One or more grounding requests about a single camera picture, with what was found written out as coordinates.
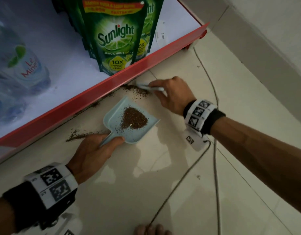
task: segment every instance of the cable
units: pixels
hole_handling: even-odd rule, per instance
[[[217,102],[217,109],[219,110],[219,98],[218,98],[218,95],[217,95],[217,92],[216,92],[216,88],[215,88],[215,85],[211,79],[211,77],[209,76],[206,68],[204,67],[203,65],[203,62],[201,61],[201,59],[199,58],[197,52],[196,52],[196,48],[194,47],[194,52],[195,52],[195,55],[197,57],[197,59],[199,60],[199,62],[201,63],[201,66],[203,67],[210,83],[211,83],[211,86],[213,88],[213,92],[215,94],[215,97],[216,97],[216,102]],[[218,225],[218,235],[221,235],[221,211],[220,211],[220,198],[219,198],[219,183],[218,183],[218,173],[217,173],[217,160],[216,160],[216,156],[217,156],[217,140],[215,139],[215,143],[214,143],[214,147],[213,147],[213,171],[214,171],[214,177],[215,177],[215,189],[216,189],[216,203],[217,203],[217,225]]]
[[[200,161],[200,159],[203,157],[203,155],[208,151],[208,149],[210,148],[211,142],[209,140],[206,140],[204,142],[209,142],[208,148],[203,152],[202,155],[199,156],[199,158],[193,163],[193,165],[190,166],[190,168],[184,173],[184,175],[181,177],[181,179],[179,180],[179,182],[176,184],[176,186],[173,188],[173,190],[171,191],[171,193],[168,195],[168,197],[165,199],[165,201],[163,202],[163,204],[160,206],[159,210],[157,211],[157,213],[155,214],[155,216],[153,217],[152,221],[150,222],[150,224],[148,226],[152,225],[152,223],[157,218],[157,216],[160,213],[160,211],[163,209],[163,207],[165,206],[165,204],[168,202],[169,198],[172,196],[172,194],[175,192],[175,190],[179,187],[179,185],[184,180],[184,178],[187,176],[187,174],[193,169],[193,167]]]

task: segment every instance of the plastic bottle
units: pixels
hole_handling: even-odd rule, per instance
[[[26,103],[16,98],[12,90],[0,83],[0,123],[15,121],[24,114]]]
[[[48,69],[1,20],[0,82],[22,94],[39,94],[51,84]]]

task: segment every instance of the person's right hand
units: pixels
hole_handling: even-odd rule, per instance
[[[177,76],[172,79],[152,81],[148,86],[163,87],[167,96],[161,91],[155,91],[156,96],[164,108],[178,115],[183,115],[184,108],[187,104],[196,100],[187,83]]]

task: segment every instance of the shelf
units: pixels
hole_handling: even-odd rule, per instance
[[[4,0],[17,17],[18,32],[48,67],[51,87],[28,98],[23,118],[0,126],[0,146],[19,147],[90,105],[128,80],[142,74],[202,37],[207,25],[199,22],[178,0],[164,0],[160,20],[165,21],[169,44],[123,71],[108,76],[84,50],[65,13],[57,14],[51,0]]]

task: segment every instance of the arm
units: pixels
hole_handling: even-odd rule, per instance
[[[88,136],[81,142],[76,153],[66,165],[72,171],[78,184],[92,177],[111,157],[115,148],[124,142],[122,137],[116,137],[100,148],[99,145],[106,136],[99,134]],[[9,202],[0,198],[0,235],[19,232],[16,227],[16,219]]]
[[[167,96],[155,92],[161,105],[179,115],[183,115],[184,109],[196,100],[186,82],[179,77],[156,80],[149,86],[164,87]],[[300,149],[227,117],[219,118],[208,128],[210,134],[247,169],[301,212]]]

